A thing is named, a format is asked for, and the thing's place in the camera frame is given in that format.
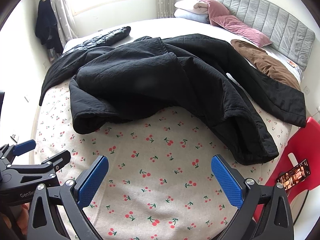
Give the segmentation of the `grey padded headboard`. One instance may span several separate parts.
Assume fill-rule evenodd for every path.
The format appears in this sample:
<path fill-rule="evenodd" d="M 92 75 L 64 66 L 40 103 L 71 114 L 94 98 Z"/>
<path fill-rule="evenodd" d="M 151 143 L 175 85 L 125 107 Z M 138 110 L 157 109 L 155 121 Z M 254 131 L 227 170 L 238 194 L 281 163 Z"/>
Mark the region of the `grey padded headboard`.
<path fill-rule="evenodd" d="M 217 0 L 247 26 L 271 40 L 271 47 L 294 63 L 301 71 L 308 65 L 315 33 L 295 16 L 267 0 Z"/>

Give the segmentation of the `grey patterned curtain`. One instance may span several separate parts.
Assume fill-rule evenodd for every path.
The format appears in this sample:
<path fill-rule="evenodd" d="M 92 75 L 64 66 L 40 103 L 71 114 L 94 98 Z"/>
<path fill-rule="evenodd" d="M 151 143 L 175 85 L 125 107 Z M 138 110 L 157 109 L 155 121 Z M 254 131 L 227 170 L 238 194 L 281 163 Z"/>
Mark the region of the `grey patterned curtain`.
<path fill-rule="evenodd" d="M 57 20 L 57 29 L 62 46 L 77 38 L 75 22 L 67 0 L 50 0 L 51 7 Z"/>

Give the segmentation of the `white bed sheet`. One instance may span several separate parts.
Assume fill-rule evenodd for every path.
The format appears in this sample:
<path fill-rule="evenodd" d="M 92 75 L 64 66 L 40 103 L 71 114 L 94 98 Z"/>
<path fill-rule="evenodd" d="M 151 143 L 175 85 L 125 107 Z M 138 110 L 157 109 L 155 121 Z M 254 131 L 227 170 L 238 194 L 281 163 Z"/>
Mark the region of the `white bed sheet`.
<path fill-rule="evenodd" d="M 230 42 L 233 39 L 245 41 L 241 36 L 235 35 L 223 28 L 214 27 L 210 24 L 186 20 L 184 18 L 161 18 L 121 24 L 115 27 L 103 29 L 82 38 L 72 39 L 66 43 L 64 52 L 71 50 L 73 47 L 85 42 L 86 40 L 90 40 L 96 36 L 105 35 L 112 30 L 128 26 L 131 27 L 129 36 L 116 43 L 115 46 L 132 42 L 143 36 L 169 38 L 188 34 L 203 34 L 225 40 L 227 42 Z"/>

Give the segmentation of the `red plastic stool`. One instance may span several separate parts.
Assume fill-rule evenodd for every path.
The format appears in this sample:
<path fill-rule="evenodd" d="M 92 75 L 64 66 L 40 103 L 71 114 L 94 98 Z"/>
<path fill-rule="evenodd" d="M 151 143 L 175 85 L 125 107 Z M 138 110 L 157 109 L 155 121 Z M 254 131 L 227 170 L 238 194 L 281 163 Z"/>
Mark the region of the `red plastic stool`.
<path fill-rule="evenodd" d="M 308 161 L 311 174 L 304 181 L 294 186 L 288 193 L 288 200 L 292 202 L 294 198 L 305 190 L 313 190 L 319 186 L 319 123 L 309 117 L 306 127 L 300 128 L 288 141 L 284 148 L 276 168 L 271 173 L 266 186 L 274 186 L 277 178 L 293 168 L 288 155 L 293 153 L 296 161 L 301 163 L 303 160 Z"/>

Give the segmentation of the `black shiny puffer jacket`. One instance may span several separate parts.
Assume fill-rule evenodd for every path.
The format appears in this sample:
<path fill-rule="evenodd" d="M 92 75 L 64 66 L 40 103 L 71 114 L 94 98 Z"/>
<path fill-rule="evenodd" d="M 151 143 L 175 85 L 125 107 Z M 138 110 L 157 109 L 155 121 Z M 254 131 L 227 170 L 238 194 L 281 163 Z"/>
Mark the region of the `black shiny puffer jacket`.
<path fill-rule="evenodd" d="M 108 33 L 86 40 L 62 54 L 48 69 L 41 88 L 39 105 L 41 106 L 46 92 L 65 80 L 73 77 L 86 63 L 111 51 L 113 45 L 127 38 L 131 27 L 121 27 Z"/>

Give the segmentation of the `smartphone with lit screen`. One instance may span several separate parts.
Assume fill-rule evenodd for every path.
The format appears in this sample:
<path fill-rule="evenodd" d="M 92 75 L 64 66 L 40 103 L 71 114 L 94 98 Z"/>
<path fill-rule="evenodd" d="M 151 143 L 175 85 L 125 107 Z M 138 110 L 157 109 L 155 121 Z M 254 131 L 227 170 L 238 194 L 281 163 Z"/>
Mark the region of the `smartphone with lit screen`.
<path fill-rule="evenodd" d="M 279 176 L 277 178 L 277 182 L 283 185 L 285 191 L 288 191 L 295 185 L 304 181 L 308 176 L 310 176 L 310 174 L 311 172 L 308 161 L 307 159 L 304 159 L 291 170 Z"/>

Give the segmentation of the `dark clothes hanging on wall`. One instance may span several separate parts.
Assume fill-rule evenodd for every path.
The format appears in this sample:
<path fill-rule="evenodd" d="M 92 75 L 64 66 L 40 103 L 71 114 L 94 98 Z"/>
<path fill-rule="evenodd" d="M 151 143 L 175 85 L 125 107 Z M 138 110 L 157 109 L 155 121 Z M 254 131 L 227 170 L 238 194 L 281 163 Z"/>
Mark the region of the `dark clothes hanging on wall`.
<path fill-rule="evenodd" d="M 35 35 L 48 50 L 61 54 L 63 47 L 58 33 L 57 19 L 50 0 L 40 0 L 37 10 Z"/>

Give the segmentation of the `brown corduroy garment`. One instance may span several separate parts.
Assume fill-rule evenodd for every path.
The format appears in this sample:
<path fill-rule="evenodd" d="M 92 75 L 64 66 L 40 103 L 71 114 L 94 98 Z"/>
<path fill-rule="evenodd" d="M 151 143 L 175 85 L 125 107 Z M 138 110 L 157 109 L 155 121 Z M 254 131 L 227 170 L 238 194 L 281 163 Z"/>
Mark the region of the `brown corduroy garment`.
<path fill-rule="evenodd" d="M 300 90 L 299 82 L 295 76 L 279 60 L 268 55 L 265 50 L 241 40 L 231 40 L 231 45 L 263 74 L 296 90 Z"/>

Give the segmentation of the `folded white pink blanket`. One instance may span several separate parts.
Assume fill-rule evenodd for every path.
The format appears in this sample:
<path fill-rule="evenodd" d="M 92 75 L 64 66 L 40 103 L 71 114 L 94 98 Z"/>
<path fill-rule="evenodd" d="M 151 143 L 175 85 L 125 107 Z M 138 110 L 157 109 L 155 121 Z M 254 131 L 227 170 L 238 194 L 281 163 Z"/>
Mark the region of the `folded white pink blanket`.
<path fill-rule="evenodd" d="M 181 0 L 177 1 L 174 6 L 177 9 L 182 9 L 198 15 L 208 14 L 208 4 L 198 0 Z"/>

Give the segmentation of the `black quilted coat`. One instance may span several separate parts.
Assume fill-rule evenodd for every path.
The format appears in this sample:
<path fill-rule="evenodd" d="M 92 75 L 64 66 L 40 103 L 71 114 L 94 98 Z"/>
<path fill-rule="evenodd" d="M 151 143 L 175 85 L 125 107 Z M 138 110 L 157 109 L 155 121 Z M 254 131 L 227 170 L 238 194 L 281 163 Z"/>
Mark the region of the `black quilted coat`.
<path fill-rule="evenodd" d="M 113 48 L 79 68 L 69 90 L 79 134 L 179 106 L 243 165 L 278 156 L 255 105 L 281 121 L 306 126 L 302 92 L 253 68 L 228 42 L 200 34 L 145 37 Z"/>

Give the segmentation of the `cherry print blanket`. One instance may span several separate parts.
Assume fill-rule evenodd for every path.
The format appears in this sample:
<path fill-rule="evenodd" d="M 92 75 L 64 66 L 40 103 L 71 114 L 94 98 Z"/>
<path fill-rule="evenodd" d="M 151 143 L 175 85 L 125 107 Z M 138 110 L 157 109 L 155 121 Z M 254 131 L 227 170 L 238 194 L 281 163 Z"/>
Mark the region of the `cherry print blanket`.
<path fill-rule="evenodd" d="M 99 155 L 109 170 L 84 209 L 104 239 L 211 239 L 231 221 L 231 206 L 210 162 L 220 154 L 243 177 L 264 184 L 278 163 L 239 164 L 195 116 L 179 107 L 80 135 L 72 126 L 69 84 L 46 93 L 37 126 L 35 163 L 63 150 L 71 161 L 60 183 L 75 179 Z"/>

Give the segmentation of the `folded light blue blanket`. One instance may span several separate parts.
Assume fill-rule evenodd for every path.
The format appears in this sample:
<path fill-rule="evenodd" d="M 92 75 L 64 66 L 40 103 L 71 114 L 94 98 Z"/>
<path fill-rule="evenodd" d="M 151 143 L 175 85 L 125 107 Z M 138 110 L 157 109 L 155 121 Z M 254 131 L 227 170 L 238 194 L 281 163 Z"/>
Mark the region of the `folded light blue blanket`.
<path fill-rule="evenodd" d="M 193 12 L 189 12 L 183 9 L 177 9 L 174 12 L 174 16 L 176 18 L 184 18 L 187 20 L 192 20 L 200 23 L 210 24 L 208 14 L 195 14 Z"/>

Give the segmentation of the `pink velvet pillow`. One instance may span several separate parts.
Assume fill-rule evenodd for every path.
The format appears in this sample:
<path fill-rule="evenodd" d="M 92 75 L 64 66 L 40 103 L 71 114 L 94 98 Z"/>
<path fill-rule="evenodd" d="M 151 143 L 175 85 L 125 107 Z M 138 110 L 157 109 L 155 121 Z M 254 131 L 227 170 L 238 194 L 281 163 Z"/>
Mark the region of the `pink velvet pillow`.
<path fill-rule="evenodd" d="M 221 2 L 217 0 L 198 1 L 208 5 L 208 16 L 211 25 L 220 26 L 231 33 L 239 35 L 251 41 L 259 48 L 272 44 L 271 40 L 265 34 L 247 26 L 237 17 L 231 15 L 229 10 Z"/>

